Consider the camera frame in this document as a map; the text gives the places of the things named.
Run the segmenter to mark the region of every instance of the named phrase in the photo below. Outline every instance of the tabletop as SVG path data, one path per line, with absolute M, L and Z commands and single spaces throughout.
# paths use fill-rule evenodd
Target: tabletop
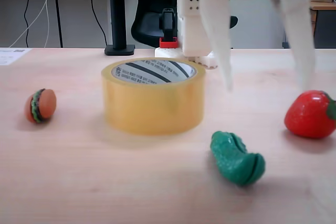
M 336 10 L 336 3 L 310 2 L 312 10 Z
M 154 56 L 138 49 L 134 58 Z M 177 135 L 119 132 L 103 119 L 100 71 L 129 57 L 103 49 L 33 49 L 0 66 L 0 223 L 335 223 L 336 149 L 291 135 L 283 120 L 300 93 L 290 50 L 233 49 L 234 90 L 206 70 L 205 116 Z M 336 97 L 336 50 L 317 50 L 313 88 Z M 53 89 L 50 122 L 32 125 L 26 99 Z M 239 188 L 210 152 L 215 131 L 261 153 L 266 173 Z

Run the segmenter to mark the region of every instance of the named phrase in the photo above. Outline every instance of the desk leg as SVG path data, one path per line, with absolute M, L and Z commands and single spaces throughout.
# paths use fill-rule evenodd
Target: desk leg
M 108 56 L 133 55 L 135 45 L 127 45 L 125 0 L 110 0 L 113 45 L 107 45 L 105 54 Z
M 55 0 L 55 4 L 56 4 L 56 13 L 57 13 L 59 43 L 60 43 L 61 48 L 63 48 L 62 27 L 61 27 L 61 19 L 60 19 L 60 16 L 59 16 L 58 0 Z

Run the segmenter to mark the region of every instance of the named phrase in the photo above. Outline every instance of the red strawberry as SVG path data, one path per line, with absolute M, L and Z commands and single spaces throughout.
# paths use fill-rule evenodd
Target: red strawberry
M 329 136 L 336 129 L 336 104 L 318 90 L 301 94 L 287 111 L 285 125 L 292 133 L 310 138 Z

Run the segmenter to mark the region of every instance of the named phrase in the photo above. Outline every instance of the black chair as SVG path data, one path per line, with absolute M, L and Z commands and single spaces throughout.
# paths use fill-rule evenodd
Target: black chair
M 131 28 L 133 38 L 140 43 L 159 47 L 160 37 L 163 37 L 163 31 L 159 28 L 160 14 L 165 8 L 171 8 L 176 13 L 176 6 L 177 0 L 138 0 L 137 13 Z M 237 23 L 238 18 L 231 16 L 230 28 Z

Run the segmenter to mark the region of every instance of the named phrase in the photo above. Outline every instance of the tape roll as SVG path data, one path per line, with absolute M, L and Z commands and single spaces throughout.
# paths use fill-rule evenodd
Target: tape roll
M 203 119 L 205 70 L 198 64 L 140 58 L 111 64 L 101 74 L 106 120 L 120 130 L 174 134 Z

